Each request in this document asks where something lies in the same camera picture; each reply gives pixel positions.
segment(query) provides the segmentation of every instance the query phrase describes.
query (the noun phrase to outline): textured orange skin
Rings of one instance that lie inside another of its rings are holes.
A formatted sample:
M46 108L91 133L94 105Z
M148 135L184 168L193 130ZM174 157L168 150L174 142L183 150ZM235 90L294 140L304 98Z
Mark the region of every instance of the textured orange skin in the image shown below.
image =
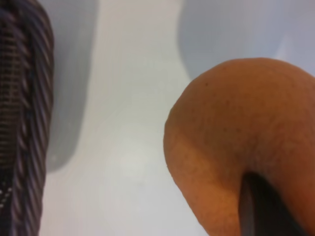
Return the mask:
M222 63L192 81L165 125L174 181L211 236L239 236L242 175L263 175L315 236L315 78L273 59Z

